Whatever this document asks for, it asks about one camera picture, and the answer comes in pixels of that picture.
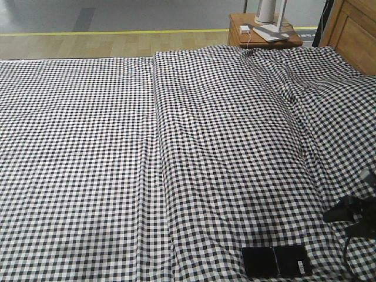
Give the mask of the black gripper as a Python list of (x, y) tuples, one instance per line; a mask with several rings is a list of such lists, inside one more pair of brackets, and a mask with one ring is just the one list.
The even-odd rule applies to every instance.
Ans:
[(324, 212), (323, 220), (326, 223), (354, 221), (354, 212), (359, 213), (361, 219), (357, 224), (348, 226), (348, 235), (375, 235), (375, 197), (355, 199), (353, 196), (344, 196)]

